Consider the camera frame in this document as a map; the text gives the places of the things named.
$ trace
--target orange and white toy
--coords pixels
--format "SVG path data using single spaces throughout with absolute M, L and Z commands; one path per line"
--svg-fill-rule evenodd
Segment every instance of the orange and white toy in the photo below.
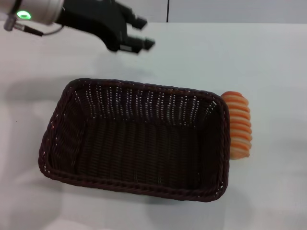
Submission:
M 222 98 L 228 105 L 230 115 L 230 159 L 249 157 L 251 148 L 251 123 L 248 100 L 238 92 L 228 91 Z

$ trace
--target dark brown wicker basket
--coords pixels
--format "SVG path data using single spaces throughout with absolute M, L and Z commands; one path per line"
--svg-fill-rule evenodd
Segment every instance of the dark brown wicker basket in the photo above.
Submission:
M 229 112 L 211 92 L 121 80 L 65 88 L 39 151 L 64 183 L 209 202 L 228 185 Z

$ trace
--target white tabletop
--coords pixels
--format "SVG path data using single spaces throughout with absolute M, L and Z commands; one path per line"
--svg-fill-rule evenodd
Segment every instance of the white tabletop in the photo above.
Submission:
M 72 29 L 0 30 L 0 230 L 305 230 L 307 25 L 152 23 L 143 34 L 156 46 L 137 56 Z M 37 165 L 41 138 L 79 77 L 239 91 L 251 156 L 230 162 L 228 189 L 211 203 L 52 181 Z

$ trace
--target white wall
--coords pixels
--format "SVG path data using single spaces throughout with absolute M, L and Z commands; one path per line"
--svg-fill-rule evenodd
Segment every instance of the white wall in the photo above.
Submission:
M 119 0 L 129 7 L 134 12 L 149 22 L 166 22 L 167 0 Z M 6 15 L 0 13 L 0 20 L 5 20 Z
M 169 22 L 307 23 L 307 0 L 170 0 Z

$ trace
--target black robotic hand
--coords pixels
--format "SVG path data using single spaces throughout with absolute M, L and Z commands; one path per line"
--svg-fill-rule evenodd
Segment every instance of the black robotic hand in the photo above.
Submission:
M 56 23 L 94 34 L 115 52 L 139 53 L 154 45 L 153 40 L 128 36 L 127 23 L 141 30 L 147 21 L 114 0 L 65 0 Z

